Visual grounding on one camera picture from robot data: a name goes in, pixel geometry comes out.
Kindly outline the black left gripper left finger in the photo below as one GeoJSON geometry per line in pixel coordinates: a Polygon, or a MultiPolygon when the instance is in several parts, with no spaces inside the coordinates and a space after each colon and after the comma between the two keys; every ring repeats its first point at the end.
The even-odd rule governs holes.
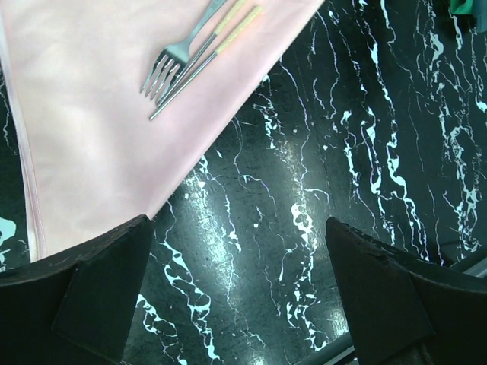
{"type": "Polygon", "coordinates": [[[139,215],[65,251],[1,274],[3,364],[118,364],[153,228],[139,215]]]}

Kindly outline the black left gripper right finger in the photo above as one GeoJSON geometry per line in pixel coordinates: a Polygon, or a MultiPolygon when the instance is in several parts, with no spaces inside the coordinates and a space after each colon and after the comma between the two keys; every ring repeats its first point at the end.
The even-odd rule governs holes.
{"type": "Polygon", "coordinates": [[[423,261],[334,217],[326,245],[359,363],[486,362],[485,278],[423,261]]]}

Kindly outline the pink satin napkin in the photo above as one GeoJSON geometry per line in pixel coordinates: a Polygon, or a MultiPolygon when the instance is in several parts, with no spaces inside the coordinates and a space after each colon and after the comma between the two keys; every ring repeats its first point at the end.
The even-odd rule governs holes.
{"type": "Polygon", "coordinates": [[[139,92],[206,1],[3,1],[30,259],[153,217],[291,45],[319,1],[263,11],[164,111],[139,92]]]}

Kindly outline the silver fork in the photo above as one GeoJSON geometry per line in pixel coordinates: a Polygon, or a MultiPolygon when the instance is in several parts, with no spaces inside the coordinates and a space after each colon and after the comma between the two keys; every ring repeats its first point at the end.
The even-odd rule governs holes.
{"type": "Polygon", "coordinates": [[[177,82],[194,64],[189,54],[191,43],[225,2],[225,0],[210,1],[195,27],[185,38],[163,48],[149,69],[149,73],[140,88],[141,94],[150,97],[150,100],[158,97],[156,103],[160,103],[176,87],[177,82]]]}

